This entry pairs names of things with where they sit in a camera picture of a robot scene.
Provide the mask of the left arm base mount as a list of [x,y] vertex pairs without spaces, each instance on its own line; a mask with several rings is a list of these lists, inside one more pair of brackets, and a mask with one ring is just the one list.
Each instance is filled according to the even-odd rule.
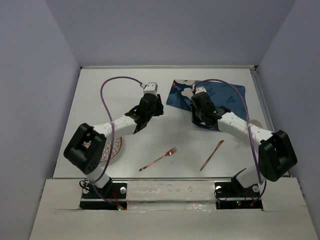
[[114,181],[110,189],[104,192],[91,184],[88,180],[80,180],[82,188],[79,208],[82,210],[106,210],[124,211],[127,209],[127,188],[126,181]]

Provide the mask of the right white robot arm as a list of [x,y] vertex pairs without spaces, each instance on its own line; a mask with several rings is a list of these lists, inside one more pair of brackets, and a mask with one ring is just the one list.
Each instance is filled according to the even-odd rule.
[[250,145],[254,166],[245,168],[231,178],[230,190],[242,196],[260,181],[276,182],[298,163],[289,135],[278,130],[272,132],[247,123],[230,109],[215,107],[207,92],[191,97],[192,122],[204,123],[208,127],[227,133]]

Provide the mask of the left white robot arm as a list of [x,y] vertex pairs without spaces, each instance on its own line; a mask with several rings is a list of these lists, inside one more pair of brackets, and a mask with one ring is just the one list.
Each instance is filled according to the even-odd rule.
[[115,139],[140,132],[152,117],[163,114],[161,96],[145,93],[138,105],[116,120],[96,126],[81,124],[67,144],[63,156],[87,177],[94,193],[105,199],[113,183],[100,165],[105,146],[114,143]]

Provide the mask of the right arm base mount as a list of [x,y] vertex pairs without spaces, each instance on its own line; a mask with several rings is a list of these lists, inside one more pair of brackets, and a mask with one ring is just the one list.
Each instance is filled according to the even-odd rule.
[[236,188],[231,181],[216,182],[213,193],[217,210],[263,209],[257,184],[248,188]]

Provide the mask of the blue cartoon placemat cloth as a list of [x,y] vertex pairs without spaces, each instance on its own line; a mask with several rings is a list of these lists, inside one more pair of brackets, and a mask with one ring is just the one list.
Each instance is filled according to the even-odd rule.
[[[192,89],[198,80],[175,79],[168,94],[166,104],[184,111],[192,109]],[[227,84],[208,81],[200,85],[204,87],[216,107],[226,107],[235,115],[246,120],[246,113],[243,101],[245,101],[246,89],[243,85],[234,84],[232,87]]]

